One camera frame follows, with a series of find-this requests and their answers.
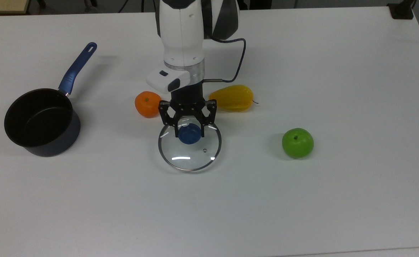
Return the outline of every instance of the yellow pepper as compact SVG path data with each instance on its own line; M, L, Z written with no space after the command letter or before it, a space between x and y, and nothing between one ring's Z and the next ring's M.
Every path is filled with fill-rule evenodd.
M219 89L209 99L216 99L217 106L231 112L243 112L252 104L254 94L244 85L233 85Z

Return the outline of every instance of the fake fruit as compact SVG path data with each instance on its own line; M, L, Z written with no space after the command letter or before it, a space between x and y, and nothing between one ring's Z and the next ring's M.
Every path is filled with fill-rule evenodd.
M292 158L303 158L314 148L314 139L311 134L302 129L294 128L287 131L283 136L283 149Z
M162 100L156 93L144 91L135 98L135 108L144 117L152 118L159 114L159 102Z
M243 112L252 104L254 94L244 85L233 85L214 91L209 99L216 99L217 107L231 112Z

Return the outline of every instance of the blue knob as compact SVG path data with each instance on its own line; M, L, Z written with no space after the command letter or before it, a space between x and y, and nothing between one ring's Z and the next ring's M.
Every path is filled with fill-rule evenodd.
M202 137L202 130L196 124L190 123L186 127L180 127L178 138L182 143L192 145L197 143Z

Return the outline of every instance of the orange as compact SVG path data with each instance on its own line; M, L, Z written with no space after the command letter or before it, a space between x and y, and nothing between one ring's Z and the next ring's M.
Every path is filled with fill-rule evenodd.
M144 91L135 98L135 108L144 117L152 118L159 114L159 102L162 100L156 93Z

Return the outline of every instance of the green apple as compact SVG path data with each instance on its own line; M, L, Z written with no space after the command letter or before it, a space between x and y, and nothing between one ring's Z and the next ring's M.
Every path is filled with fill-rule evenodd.
M302 128L293 128L283 136L283 149L292 158L303 158L314 148L311 134Z

